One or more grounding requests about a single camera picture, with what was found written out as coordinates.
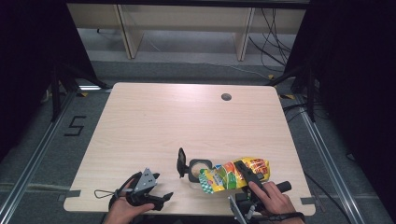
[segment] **wrist strap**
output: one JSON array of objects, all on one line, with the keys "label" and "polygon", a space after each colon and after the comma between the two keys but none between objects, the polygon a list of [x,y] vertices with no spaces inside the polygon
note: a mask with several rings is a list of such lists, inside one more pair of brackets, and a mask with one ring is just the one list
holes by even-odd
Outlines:
[{"label": "wrist strap", "polygon": [[271,215],[269,217],[261,217],[261,218],[253,217],[251,221],[253,223],[259,223],[260,221],[283,221],[293,217],[299,217],[303,222],[305,222],[305,216],[301,212]]},{"label": "wrist strap", "polygon": [[272,215],[272,216],[268,217],[268,220],[269,221],[283,221],[283,220],[293,218],[293,217],[299,217],[303,222],[305,222],[305,216],[301,212]]}]

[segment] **snack bag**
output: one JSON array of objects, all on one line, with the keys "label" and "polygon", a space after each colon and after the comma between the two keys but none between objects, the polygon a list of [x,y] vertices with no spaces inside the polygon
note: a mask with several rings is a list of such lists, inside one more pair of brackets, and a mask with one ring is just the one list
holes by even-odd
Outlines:
[{"label": "snack bag", "polygon": [[[270,166],[266,160],[244,157],[235,161],[242,161],[254,174],[261,173],[263,175],[261,181],[266,181],[270,177]],[[202,190],[205,193],[214,193],[225,189],[240,189],[246,186],[247,182],[233,164],[235,161],[216,165],[213,169],[201,169],[198,178]]]}]

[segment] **gray floor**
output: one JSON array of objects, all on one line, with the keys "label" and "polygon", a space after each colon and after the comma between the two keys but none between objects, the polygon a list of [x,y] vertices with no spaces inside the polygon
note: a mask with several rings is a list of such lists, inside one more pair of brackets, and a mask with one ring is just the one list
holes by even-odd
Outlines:
[{"label": "gray floor", "polygon": [[[128,60],[120,38],[113,30],[79,30],[92,65],[99,78],[108,84],[118,81],[133,82],[179,82],[207,84],[262,85],[268,75],[276,77],[281,72],[270,71],[264,66],[282,70],[278,63],[261,54],[252,44],[248,45],[243,62],[236,60],[233,37],[224,33],[194,32],[146,32],[136,58]],[[292,46],[294,35],[280,35],[285,45]],[[260,34],[252,38],[258,45],[264,42]],[[277,48],[266,49],[279,56]],[[276,86],[279,94],[290,94],[292,78]],[[80,80],[81,84],[90,84]],[[108,92],[90,92],[77,96],[67,108],[60,127],[52,138],[42,161],[40,161],[9,223],[101,223],[104,214],[69,213],[63,210],[63,196],[73,182],[92,133],[105,106]],[[296,100],[281,99],[283,106],[295,105]],[[392,223],[382,203],[358,164],[347,158],[347,148],[319,105],[315,107],[316,125],[339,169],[348,189],[352,192],[364,223]],[[41,136],[50,126],[51,102],[43,103],[23,141],[13,148],[0,164],[0,201],[7,198],[14,183],[18,181],[29,162]],[[84,129],[79,137],[65,136],[76,130],[68,128],[74,116],[85,116],[77,125]],[[290,132],[296,145],[304,170],[312,176],[341,206],[326,167],[320,157],[299,108],[286,114]],[[317,194],[322,207],[307,223],[347,223],[346,218],[324,192],[307,179],[312,194]],[[151,223],[163,223],[154,218]],[[198,223],[212,223],[214,219],[199,219]]]}]

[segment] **hole in table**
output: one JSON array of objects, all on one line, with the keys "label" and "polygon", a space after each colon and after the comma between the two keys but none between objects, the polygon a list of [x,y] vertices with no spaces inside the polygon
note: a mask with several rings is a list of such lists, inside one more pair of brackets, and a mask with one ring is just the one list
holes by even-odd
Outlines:
[{"label": "hole in table", "polygon": [[232,98],[232,96],[231,96],[230,93],[223,93],[223,94],[221,95],[221,99],[223,99],[224,101],[230,101],[231,98]]}]

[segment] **hand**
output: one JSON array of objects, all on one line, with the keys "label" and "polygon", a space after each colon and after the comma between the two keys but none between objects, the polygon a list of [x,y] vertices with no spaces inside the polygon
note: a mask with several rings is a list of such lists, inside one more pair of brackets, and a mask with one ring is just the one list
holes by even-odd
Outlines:
[{"label": "hand", "polygon": [[[260,198],[260,200],[264,204],[265,210],[261,211],[263,216],[296,212],[296,209],[294,208],[289,196],[286,194],[282,194],[274,182],[270,181],[263,184],[263,187],[265,188],[267,193],[265,193],[262,189],[259,188],[259,186],[251,181],[248,183],[248,186],[251,188],[251,190],[253,190],[253,192]],[[298,217],[294,217],[274,223],[302,224],[303,221]]]},{"label": "hand", "polygon": [[[129,188],[131,180],[127,185],[126,189]],[[123,192],[112,205],[110,211],[107,214],[105,224],[129,224],[138,215],[145,213],[154,208],[153,203],[146,203],[140,206],[130,205],[126,199]]]}]

